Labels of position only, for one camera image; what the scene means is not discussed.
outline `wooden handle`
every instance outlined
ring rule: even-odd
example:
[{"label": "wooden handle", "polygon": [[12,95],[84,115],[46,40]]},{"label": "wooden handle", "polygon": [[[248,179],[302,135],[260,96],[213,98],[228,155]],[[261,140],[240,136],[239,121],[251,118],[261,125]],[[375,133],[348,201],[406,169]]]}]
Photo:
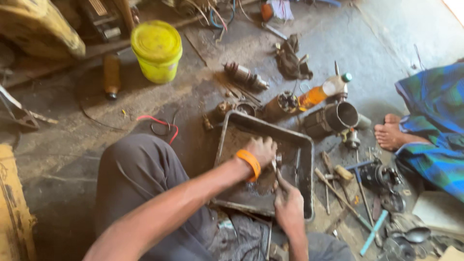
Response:
[{"label": "wooden handle", "polygon": [[354,175],[346,170],[344,167],[337,165],[334,168],[335,172],[340,175],[344,180],[351,180],[354,178]]},{"label": "wooden handle", "polygon": [[332,187],[332,185],[330,185],[330,183],[327,181],[327,179],[324,177],[324,175],[322,174],[322,172],[316,168],[314,170],[314,172],[316,173],[316,175],[327,185],[327,187],[333,191],[335,193],[335,195],[355,214],[355,215],[359,215],[358,212],[356,212],[356,210],[350,205],[348,204],[348,202],[334,189],[334,187]]}]

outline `bare foot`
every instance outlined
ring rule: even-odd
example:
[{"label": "bare foot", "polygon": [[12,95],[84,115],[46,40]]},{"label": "bare foot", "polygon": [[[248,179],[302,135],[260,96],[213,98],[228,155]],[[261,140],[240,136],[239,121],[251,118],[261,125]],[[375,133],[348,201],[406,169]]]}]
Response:
[{"label": "bare foot", "polygon": [[427,142],[427,139],[401,132],[394,124],[378,124],[374,127],[375,138],[380,147],[385,150],[397,150],[406,143],[410,142]]},{"label": "bare foot", "polygon": [[398,115],[394,115],[392,113],[388,113],[385,115],[385,123],[400,123],[401,117]]},{"label": "bare foot", "polygon": [[392,113],[388,113],[387,115],[385,115],[385,126],[391,126],[399,130],[400,120],[401,120],[400,116],[394,115]]}]

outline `yellow bucket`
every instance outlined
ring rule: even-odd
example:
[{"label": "yellow bucket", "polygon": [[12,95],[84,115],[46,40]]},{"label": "yellow bucket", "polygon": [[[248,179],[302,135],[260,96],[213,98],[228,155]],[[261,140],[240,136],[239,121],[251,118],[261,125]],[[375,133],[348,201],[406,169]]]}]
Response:
[{"label": "yellow bucket", "polygon": [[159,20],[139,24],[132,30],[130,43],[148,80],[163,84],[174,79],[182,56],[182,42],[174,27]]}]

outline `checkered cloth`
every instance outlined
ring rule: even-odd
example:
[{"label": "checkered cloth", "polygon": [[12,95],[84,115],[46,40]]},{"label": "checkered cloth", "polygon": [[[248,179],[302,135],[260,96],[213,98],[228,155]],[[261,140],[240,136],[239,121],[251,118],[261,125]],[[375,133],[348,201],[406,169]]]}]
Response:
[{"label": "checkered cloth", "polygon": [[411,112],[401,119],[400,130],[432,143],[405,144],[397,159],[464,202],[464,63],[426,70],[395,85]]}]

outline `yellow bucket lid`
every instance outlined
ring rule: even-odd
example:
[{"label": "yellow bucket lid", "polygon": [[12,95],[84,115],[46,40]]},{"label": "yellow bucket lid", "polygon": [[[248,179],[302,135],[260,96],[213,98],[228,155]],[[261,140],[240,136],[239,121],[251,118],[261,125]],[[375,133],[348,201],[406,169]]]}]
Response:
[{"label": "yellow bucket lid", "polygon": [[159,20],[139,24],[132,30],[130,43],[138,57],[151,62],[163,64],[182,55],[179,32],[170,24]]}]

